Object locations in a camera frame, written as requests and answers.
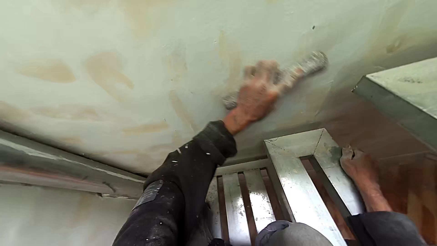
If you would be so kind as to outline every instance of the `metal bar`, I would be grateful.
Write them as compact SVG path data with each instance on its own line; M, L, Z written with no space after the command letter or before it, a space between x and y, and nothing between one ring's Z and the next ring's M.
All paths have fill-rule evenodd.
M263 178L259 169L244 171L247 189L249 190L250 204L252 206L253 218L259 233L268 224L275 221L273 208L267 194Z
M296 222L322 233L334 246L346 246L334 220L301 163L312 155L324 129L265 140L282 188Z
M138 198L145 178L0 131L0 180Z
M347 217L366 211L361 195L353 181L340 166L341 148L323 129L310 162L347 222Z
M238 174L223 175L229 241L233 246L250 246L249 226L241 194Z
M213 177L209 184L208 193L205 201L209 204L212 212L211 234L213 238L222 238L222 228L220 225L220 208L219 208L219 194L217 193L217 177Z

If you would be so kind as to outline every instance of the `stain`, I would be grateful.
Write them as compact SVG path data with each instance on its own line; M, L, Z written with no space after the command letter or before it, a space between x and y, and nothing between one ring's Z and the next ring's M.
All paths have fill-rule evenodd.
M53 119L101 121L101 117L91 106L64 104L56 107L34 107L30 110L40 116Z
M21 121L30 117L30 114L22 108L0 101L0 120Z
M62 137L59 139L59 141L68 144L83 145L82 139L80 137Z
M174 18L176 0L120 0L120 8L138 38L147 38Z
M227 65L229 75L226 80L226 94L237 91L243 83L243 64L241 61L241 52L233 42L230 42L224 31L220 31L218 37L218 57L222 61L222 65Z
M101 52L88 58L85 68L91 79L118 101L126 97L126 89L134 88L134 83L123 73L123 63L116 52Z
M174 83L181 81L187 75L185 53L185 46L179 44L170 55L163 57L163 65L167 67L168 77Z
M341 156L343 155L343 149L339 146L327 146L326 143L324 144L325 149L329 151L331 154L331 157L329 158L331 163L336 163L340 161Z
M136 155L140 151L138 149L120 150L120 151L97 151L94 155Z
M167 124L167 122L163 121L160 123L155 123L155 124L144 124L138 127L131 127L131 128L126 128L123 129L122 131L128 135L138 135L138 134L143 134L143 133L152 133L152 132L160 132L164 129L169 128L170 126Z
M92 198L93 196L87 193L83 193L80 195L76 210L73 212L73 219L70 221L68 227L76 228L86 223L90 216L91 206L93 202Z
M17 74L57 83L76 81L71 68L61 59L33 59L14 65Z
M413 77L403 77L399 79L400 82L406 82L406 83L412 83L412 84L421 84L423 83L421 80L419 79L415 79Z
M398 36L392 44L387 45L387 47L385 48L385 51L388 54L393 54L397 51L399 51L402 47L402 45L404 45L407 42L407 34L402 34L400 36Z
M145 166L150 170L155 170L163 163L164 159L155 160L148 153L142 152L137 154L135 161L137 162L139 170L144 170Z
M177 96L176 91L170 90L168 96L170 98L171 105L174 111L176 112L176 115L182 121L183 125L186 128L191 129L193 133L198 132L199 131L198 125L195 123L191 113L185 108L184 104Z

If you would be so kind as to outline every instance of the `galvanized metal frame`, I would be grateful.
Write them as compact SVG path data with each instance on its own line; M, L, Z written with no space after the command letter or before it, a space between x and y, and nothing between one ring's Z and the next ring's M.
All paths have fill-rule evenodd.
M280 180L295 222L321 232L334 246L345 246L334 220L311 181L301 158L309 158L344 217L365 211L353 182L343 172L341 149L326 129L265 140L269 158Z

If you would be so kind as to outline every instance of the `dark spot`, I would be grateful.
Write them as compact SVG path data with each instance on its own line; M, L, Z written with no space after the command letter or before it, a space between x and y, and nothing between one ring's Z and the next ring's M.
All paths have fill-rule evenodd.
M112 185L110 183L108 183L106 181L103 181L102 184L108 186L112 190L112 192L114 192L114 193L116 192L115 189L112 187Z
M342 155L342 148L338 146L330 146L328 147L328 151L331 153L330 161L332 163L336 163L340 161L340 157Z
M399 79L400 82L406 82L406 83L413 83L413 84L421 84L423 83L422 81L412 78L412 77L404 77Z

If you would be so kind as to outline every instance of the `metal frame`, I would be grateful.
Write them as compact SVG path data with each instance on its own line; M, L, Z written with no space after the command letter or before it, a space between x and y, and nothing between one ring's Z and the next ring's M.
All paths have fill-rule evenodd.
M138 198L145 178L0 130L0 180Z
M322 128L267 139L265 144L291 209L292 220L313 227L334 246L345 246L340 231L301 162L301 158L310 159L344 217L365 211L353 182L340 167L341 148L327 130Z

